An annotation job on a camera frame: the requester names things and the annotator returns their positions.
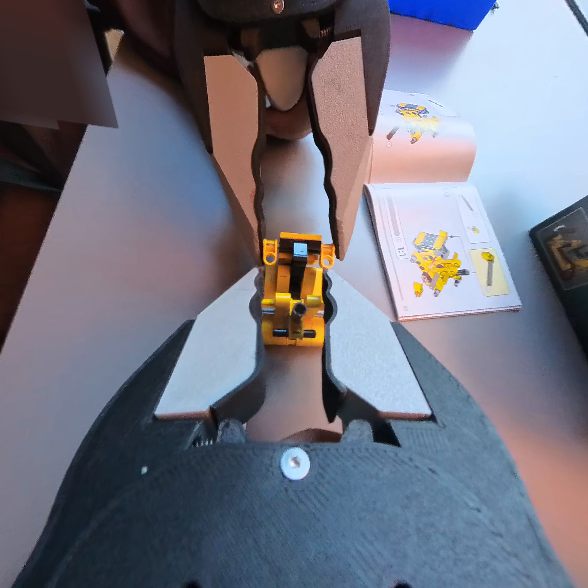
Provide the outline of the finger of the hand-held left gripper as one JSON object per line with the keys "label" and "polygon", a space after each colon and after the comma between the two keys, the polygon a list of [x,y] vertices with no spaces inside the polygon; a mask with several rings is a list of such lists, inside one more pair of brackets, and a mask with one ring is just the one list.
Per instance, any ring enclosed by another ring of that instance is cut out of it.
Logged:
{"label": "finger of the hand-held left gripper", "polygon": [[261,80],[255,66],[245,66],[235,55],[205,56],[204,68],[214,165],[255,264],[262,265]]}
{"label": "finger of the hand-held left gripper", "polygon": [[336,256],[344,260],[356,224],[369,156],[361,37],[333,41],[310,75],[313,133],[325,161]]}

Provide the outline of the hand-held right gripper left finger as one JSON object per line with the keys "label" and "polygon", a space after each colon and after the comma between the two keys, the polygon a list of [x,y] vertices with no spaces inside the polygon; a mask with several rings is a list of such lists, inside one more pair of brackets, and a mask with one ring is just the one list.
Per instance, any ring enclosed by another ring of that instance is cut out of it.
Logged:
{"label": "hand-held right gripper left finger", "polygon": [[197,315],[155,417],[247,422],[258,412],[265,400],[262,286],[254,268]]}

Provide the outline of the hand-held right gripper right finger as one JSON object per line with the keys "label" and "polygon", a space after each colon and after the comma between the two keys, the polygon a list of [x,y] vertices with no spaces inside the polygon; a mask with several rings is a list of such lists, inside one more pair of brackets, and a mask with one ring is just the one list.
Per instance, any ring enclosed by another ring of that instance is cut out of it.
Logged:
{"label": "hand-held right gripper right finger", "polygon": [[334,271],[326,276],[326,410],[343,423],[427,420],[432,410],[389,317]]}

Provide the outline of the yellow black lego assembly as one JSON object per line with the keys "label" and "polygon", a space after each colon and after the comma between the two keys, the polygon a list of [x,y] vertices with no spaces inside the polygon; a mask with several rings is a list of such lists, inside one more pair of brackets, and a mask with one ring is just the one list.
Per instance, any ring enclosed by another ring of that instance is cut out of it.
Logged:
{"label": "yellow black lego assembly", "polygon": [[279,239],[263,241],[265,345],[323,347],[323,279],[334,257],[335,246],[317,234],[282,232]]}

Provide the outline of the open lego instruction booklet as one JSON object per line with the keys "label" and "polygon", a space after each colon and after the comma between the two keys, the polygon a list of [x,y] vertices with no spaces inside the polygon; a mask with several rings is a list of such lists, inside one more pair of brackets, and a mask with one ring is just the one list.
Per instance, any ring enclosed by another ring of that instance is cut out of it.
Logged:
{"label": "open lego instruction booklet", "polygon": [[522,307],[477,189],[473,126],[422,93],[386,89],[364,194],[400,322]]}

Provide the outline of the black lego set box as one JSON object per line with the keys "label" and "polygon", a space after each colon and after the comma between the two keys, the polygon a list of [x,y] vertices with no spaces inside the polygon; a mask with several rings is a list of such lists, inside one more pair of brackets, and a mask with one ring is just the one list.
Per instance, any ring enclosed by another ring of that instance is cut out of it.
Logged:
{"label": "black lego set box", "polygon": [[587,354],[587,196],[537,224],[529,235]]}

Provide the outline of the blue plastic bin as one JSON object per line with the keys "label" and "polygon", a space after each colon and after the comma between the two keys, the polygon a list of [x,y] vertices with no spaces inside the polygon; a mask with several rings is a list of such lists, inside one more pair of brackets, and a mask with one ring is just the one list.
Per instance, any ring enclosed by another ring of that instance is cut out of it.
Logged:
{"label": "blue plastic bin", "polygon": [[388,1],[393,14],[474,31],[496,1]]}

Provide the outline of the grey flat board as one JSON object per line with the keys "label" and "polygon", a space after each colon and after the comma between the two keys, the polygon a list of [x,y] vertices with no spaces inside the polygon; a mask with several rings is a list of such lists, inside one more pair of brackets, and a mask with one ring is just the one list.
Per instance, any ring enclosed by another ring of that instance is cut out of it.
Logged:
{"label": "grey flat board", "polygon": [[86,1],[1,1],[1,121],[117,128]]}

